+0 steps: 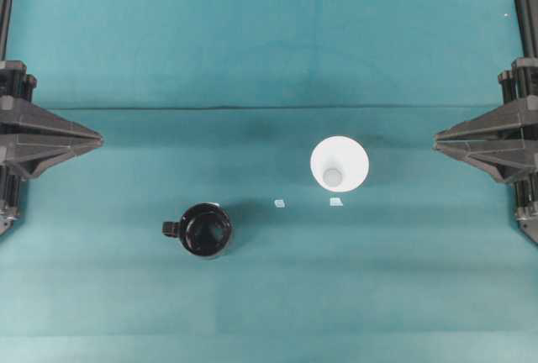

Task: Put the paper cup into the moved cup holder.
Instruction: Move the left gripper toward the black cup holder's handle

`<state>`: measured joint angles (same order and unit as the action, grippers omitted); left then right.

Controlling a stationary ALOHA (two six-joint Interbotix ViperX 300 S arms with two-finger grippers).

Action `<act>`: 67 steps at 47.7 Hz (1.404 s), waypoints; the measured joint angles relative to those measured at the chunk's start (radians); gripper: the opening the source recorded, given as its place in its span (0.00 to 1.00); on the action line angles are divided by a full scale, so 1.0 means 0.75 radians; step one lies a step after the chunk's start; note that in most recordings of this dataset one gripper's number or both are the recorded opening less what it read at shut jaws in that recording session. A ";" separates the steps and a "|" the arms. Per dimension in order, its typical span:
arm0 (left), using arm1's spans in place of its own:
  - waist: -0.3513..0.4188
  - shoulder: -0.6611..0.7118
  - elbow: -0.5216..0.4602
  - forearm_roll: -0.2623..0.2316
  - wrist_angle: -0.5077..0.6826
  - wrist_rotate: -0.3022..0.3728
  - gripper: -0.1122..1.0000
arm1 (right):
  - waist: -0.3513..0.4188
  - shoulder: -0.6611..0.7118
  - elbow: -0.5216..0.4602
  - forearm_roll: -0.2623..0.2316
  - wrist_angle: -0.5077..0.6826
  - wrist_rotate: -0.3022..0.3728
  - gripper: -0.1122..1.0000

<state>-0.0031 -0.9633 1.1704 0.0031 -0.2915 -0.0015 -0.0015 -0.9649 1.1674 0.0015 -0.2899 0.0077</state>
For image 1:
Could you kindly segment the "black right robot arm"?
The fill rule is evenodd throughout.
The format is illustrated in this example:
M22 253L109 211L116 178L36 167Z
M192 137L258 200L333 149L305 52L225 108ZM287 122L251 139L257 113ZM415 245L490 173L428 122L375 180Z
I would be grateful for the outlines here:
M503 104L435 135L434 149L514 188L515 220L537 241L537 0L514 0L523 55L498 75Z

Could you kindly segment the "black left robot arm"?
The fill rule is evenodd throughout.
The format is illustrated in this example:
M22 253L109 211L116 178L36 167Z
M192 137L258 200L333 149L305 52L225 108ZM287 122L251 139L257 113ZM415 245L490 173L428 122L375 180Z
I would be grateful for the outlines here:
M6 49L13 0L1 0L1 233L20 216L21 189L46 170L103 145L101 134L33 103L37 79Z

